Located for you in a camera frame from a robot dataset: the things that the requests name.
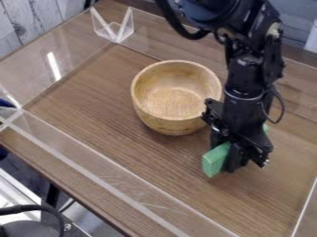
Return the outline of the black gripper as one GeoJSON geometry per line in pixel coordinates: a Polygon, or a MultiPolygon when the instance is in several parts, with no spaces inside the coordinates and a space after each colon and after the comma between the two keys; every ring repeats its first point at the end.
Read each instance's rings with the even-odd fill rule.
{"type": "MultiPolygon", "coordinates": [[[[218,128],[213,127],[210,130],[210,148],[225,143],[230,134],[246,136],[255,134],[267,120],[271,103],[271,93],[263,93],[254,98],[233,97],[226,94],[223,102],[207,98],[202,120],[218,128]]],[[[229,146],[223,171],[233,173],[246,166],[249,159],[246,148],[238,142],[233,143],[229,146]]]]}

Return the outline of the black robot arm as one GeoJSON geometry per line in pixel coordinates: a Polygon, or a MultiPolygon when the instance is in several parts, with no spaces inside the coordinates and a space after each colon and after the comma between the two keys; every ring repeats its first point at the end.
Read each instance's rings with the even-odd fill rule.
{"type": "Polygon", "coordinates": [[[155,0],[177,33],[189,40],[214,36],[225,46],[225,100],[209,98],[202,120],[210,126],[210,150],[202,167],[207,176],[234,172],[254,162],[265,167],[274,146],[265,124],[276,81],[284,77],[282,21],[267,0],[155,0]]]}

